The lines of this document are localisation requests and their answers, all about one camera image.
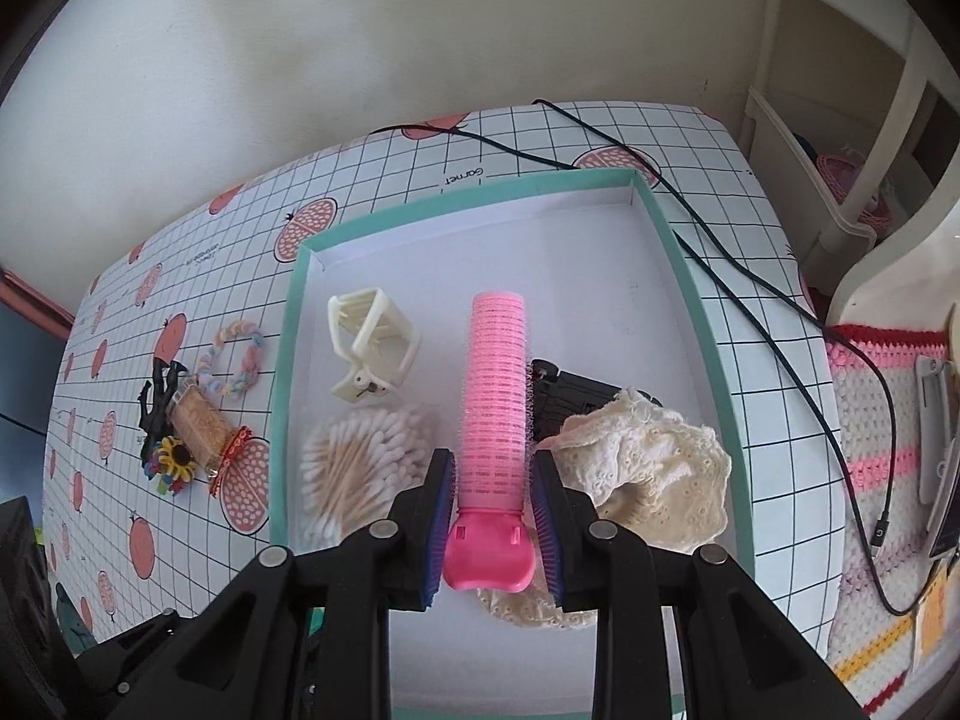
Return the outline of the white shelf unit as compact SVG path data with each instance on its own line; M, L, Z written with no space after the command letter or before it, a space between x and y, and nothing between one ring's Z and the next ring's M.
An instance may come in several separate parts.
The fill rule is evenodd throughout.
M958 76L907 0L766 0L740 146L820 293L958 192Z

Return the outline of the teal shallow box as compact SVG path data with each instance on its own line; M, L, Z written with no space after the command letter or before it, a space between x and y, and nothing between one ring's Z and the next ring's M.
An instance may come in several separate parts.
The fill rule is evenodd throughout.
M288 289L272 395L270 532L306 546L302 452L348 406L347 374L327 309L379 289L418 332L394 405L427 411L436 449L473 470L467 401L478 344L470 336L482 294L523 301L526 334L501 388L512 421L493 444L534 445L536 359L562 371L641 390L686 421L708 426L728 454L742 450L719 346L680 245L633 169L537 172L439 193L337 224L298 250ZM389 622L394 712L400 718L498 718L589 712L596 636L528 631L500 621L469 590L441 587L424 613Z

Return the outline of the bag of cotton swabs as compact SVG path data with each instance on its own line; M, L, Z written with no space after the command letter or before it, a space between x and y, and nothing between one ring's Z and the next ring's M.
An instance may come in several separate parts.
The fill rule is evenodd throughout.
M371 406L316 427L304 441L295 486L295 544L332 548L381 520L427 476L434 449L426 406Z

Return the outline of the cream hair claw clip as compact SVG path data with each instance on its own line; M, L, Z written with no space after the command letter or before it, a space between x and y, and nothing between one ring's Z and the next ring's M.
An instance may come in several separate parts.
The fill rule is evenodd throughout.
M327 325L347 375L332 394L353 403L400 387L420 348L421 335L381 288L338 294L327 302Z

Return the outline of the pink hair roller clip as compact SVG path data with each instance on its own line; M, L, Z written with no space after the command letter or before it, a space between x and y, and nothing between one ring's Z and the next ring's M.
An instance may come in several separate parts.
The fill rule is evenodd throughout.
M516 293L478 294L455 454L457 515L444 553L451 589L527 589L537 564L524 523L529 454L526 303Z

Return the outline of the small black hair clip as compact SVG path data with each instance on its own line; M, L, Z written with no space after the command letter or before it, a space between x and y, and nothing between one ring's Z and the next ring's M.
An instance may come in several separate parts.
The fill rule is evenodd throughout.
M615 385L562 371L544 359L532 361L530 378L535 442L556 436L568 418L590 415L610 403L620 392Z

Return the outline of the white chair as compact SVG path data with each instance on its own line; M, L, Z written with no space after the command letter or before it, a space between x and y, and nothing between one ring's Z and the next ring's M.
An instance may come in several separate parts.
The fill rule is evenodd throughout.
M828 325L940 332L958 302L958 200L929 202L851 268Z

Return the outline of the crochet striped cushion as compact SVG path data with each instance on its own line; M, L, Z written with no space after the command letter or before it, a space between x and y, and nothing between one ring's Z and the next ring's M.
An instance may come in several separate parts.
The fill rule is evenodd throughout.
M901 718L958 665L958 564L944 559L924 589L928 507L919 502L921 434L914 365L949 357L944 332L838 325L859 351L830 341L841 449L864 530L889 516L867 561L846 522L827 663L871 718Z

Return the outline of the clear toothpick box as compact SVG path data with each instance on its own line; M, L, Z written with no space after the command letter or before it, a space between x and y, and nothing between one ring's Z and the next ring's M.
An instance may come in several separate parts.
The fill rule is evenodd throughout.
M205 475L208 491L217 497L226 472L251 440L251 429L226 421L195 383L178 388L167 416L174 434Z

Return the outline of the cream lace scrunchie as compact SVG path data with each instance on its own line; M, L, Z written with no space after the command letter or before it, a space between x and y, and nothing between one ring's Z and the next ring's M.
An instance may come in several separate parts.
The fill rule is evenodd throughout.
M654 548L690 554L727 528L732 458L715 431L633 388L537 444L562 483Z

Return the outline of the pomegranate grid tablecloth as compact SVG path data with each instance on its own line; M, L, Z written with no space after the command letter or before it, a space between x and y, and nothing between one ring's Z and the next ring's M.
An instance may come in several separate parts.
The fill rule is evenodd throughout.
M827 644L843 562L838 424L820 333L799 315L799 268L727 128L703 110L562 103L394 125L228 188L110 266L76 312L46 439L43 538L53 582L85 634L107 639L163 608L195 613L268 536L259 488L161 494L142 470L139 393L153 358L218 379L263 333L260 374L221 404L265 440L275 358L299 246L338 223L555 164L631 167L693 271L732 395L758 583L816 647Z

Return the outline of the black hair claw clip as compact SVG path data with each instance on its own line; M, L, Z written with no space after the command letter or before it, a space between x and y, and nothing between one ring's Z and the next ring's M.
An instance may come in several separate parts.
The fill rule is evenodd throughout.
M148 465L156 445L172 434L169 408L178 393L181 380L187 376L187 367L179 361L165 361L155 356L151 364L151 379L139 393L139 429L145 434L140 449L140 463Z

